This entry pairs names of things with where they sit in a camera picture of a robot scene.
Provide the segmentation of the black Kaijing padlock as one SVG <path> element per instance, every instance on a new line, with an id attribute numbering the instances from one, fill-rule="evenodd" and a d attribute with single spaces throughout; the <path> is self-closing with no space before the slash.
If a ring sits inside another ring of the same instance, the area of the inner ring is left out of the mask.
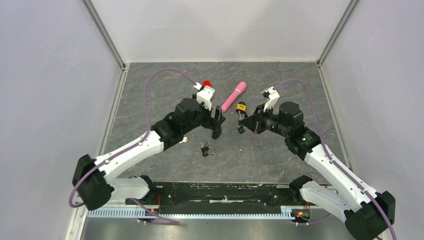
<path id="1" fill-rule="evenodd" d="M 214 117 L 211 120 L 212 138 L 217 140 L 222 134 L 222 123 L 226 120 L 223 116 L 222 108 L 217 105 Z"/>

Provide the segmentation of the black-head key set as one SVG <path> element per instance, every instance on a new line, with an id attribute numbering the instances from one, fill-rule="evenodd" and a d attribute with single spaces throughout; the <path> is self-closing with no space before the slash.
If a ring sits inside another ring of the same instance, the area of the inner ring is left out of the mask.
<path id="1" fill-rule="evenodd" d="M 246 112 L 243 110 L 237 110 L 236 111 L 239 114 L 239 120 L 238 120 L 238 128 L 237 131 L 240 134 L 243 134 L 245 132 L 244 126 L 242 125 L 242 120 L 245 118 Z"/>

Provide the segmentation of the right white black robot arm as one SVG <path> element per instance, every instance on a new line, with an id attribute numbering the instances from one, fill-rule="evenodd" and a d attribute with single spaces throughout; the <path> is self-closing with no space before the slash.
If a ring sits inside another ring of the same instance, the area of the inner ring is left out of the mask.
<path id="1" fill-rule="evenodd" d="M 239 132 L 270 131 L 284 137 L 288 150 L 317 170 L 334 188 L 329 190 L 308 176 L 289 184 L 289 199 L 295 204 L 312 203 L 342 221 L 356 240 L 374 240 L 389 230 L 396 239 L 396 200 L 366 184 L 328 149 L 318 134 L 305 126 L 304 114 L 294 102 L 284 102 L 274 114 L 259 105 L 255 112 L 239 120 Z"/>

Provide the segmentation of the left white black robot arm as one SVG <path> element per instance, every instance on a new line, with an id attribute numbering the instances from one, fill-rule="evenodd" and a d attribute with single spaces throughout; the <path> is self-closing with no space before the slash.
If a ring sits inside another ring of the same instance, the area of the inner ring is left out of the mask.
<path id="1" fill-rule="evenodd" d="M 94 158 L 89 154 L 81 156 L 71 181 L 74 188 L 69 197 L 69 205 L 72 208 L 85 206 L 90 211 L 96 210 L 112 200 L 119 191 L 122 191 L 120 198 L 135 198 L 145 204 L 153 203 L 157 198 L 157 191 L 145 179 L 136 177 L 135 186 L 126 190 L 118 186 L 119 175 L 144 159 L 179 144 L 185 134 L 198 127 L 210 129 L 212 138 L 218 139 L 225 120 L 220 106 L 212 111 L 195 98 L 184 98 L 174 111 L 135 140 Z"/>

